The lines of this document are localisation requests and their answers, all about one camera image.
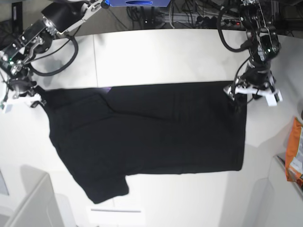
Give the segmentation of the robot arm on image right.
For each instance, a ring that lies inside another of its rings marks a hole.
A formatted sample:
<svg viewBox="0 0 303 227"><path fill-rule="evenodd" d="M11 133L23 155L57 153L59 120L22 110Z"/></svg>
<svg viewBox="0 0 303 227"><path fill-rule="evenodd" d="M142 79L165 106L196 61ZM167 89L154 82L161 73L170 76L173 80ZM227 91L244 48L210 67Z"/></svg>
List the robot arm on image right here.
<svg viewBox="0 0 303 227"><path fill-rule="evenodd" d="M236 9L240 23L246 30L246 41L239 48L229 46L222 31L222 17L231 9ZM245 72L235 74L233 82L224 92L231 100L242 94L251 94L259 99L268 94L276 94L276 79L274 78L271 61L278 56L281 44L276 28L266 20L258 0L226 0L223 2L216 22L217 31L223 46L234 53L249 51L249 57L244 61Z"/></svg>

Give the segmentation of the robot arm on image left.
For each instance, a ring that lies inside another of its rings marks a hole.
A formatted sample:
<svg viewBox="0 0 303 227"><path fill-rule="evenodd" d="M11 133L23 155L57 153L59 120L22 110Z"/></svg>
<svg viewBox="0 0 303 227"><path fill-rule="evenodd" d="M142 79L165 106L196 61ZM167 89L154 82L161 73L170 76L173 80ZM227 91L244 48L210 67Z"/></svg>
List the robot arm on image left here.
<svg viewBox="0 0 303 227"><path fill-rule="evenodd" d="M0 102L3 112L19 103L26 103L31 107L44 103L36 90L37 83L32 80L33 74L50 77L67 69L79 52L75 36L70 32L74 29L79 30L83 23L103 7L108 7L104 0L54 0L42 10L42 19L28 27L0 51L0 68L7 74L3 79L6 87ZM72 42L74 53L71 59L55 71L37 71L32 63L39 59L38 54L50 49L56 38L66 38Z"/></svg>

